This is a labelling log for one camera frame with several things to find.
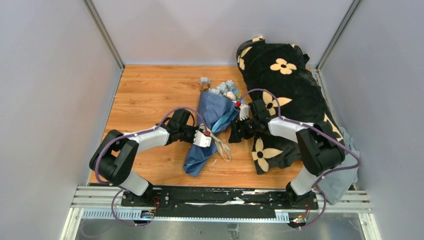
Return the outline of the cream printed ribbon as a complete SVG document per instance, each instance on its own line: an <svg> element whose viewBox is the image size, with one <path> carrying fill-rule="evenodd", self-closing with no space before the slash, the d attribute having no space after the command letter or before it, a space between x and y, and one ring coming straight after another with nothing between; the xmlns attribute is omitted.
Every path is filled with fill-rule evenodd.
<svg viewBox="0 0 424 240"><path fill-rule="evenodd" d="M203 123L199 125L199 129L203 131L203 133L206 133L207 136L211 137L213 142L216 145L217 152L219 155L226 161L230 162L232 160L232 154L230 147L227 143L219 139L217 136L215 136L211 130Z"/></svg>

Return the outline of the blue wrapping paper sheet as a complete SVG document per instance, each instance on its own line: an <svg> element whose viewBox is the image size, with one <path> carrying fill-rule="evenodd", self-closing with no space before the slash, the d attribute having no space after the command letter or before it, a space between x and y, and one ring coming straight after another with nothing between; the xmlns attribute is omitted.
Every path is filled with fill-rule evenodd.
<svg viewBox="0 0 424 240"><path fill-rule="evenodd" d="M203 91L200 93L197 112L200 116L197 123L206 125L216 137L227 130L231 122L239 115L235 102ZM193 144L184 160L184 172L197 177L208 159L216 153L218 151L213 140L210 147L199 147Z"/></svg>

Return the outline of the fake flower bunch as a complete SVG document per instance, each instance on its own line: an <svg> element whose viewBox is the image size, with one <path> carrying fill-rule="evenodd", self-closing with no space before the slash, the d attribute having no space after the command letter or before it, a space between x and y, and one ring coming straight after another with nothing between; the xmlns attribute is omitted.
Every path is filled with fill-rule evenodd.
<svg viewBox="0 0 424 240"><path fill-rule="evenodd" d="M208 77L201 77L199 84L201 92L222 96L231 101L239 100L242 96L235 82L231 79L220 83L217 87L211 87L211 80Z"/></svg>

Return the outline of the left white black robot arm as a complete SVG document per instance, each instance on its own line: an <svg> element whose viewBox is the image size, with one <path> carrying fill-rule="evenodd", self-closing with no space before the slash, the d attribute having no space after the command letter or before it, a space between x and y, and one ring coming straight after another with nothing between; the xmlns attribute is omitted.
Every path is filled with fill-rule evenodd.
<svg viewBox="0 0 424 240"><path fill-rule="evenodd" d="M123 133L110 130L89 162L89 168L103 184L112 184L124 192L122 199L128 206L151 206L160 197L154 194L154 186L133 170L136 155L156 147L181 141L193 143L198 126L188 124L194 115L187 109L177 109L152 128Z"/></svg>

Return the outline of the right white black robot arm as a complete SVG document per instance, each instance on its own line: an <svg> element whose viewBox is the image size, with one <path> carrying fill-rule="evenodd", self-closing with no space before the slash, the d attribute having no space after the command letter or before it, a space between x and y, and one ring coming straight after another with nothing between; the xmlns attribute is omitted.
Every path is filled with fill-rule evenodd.
<svg viewBox="0 0 424 240"><path fill-rule="evenodd" d="M316 181L345 160L343 145L329 122L305 123L271 116L260 100L248 105L236 101L235 109L239 117L231 123L229 143L262 133L297 144L303 168L287 184L283 195L283 201L292 209L301 207L312 196Z"/></svg>

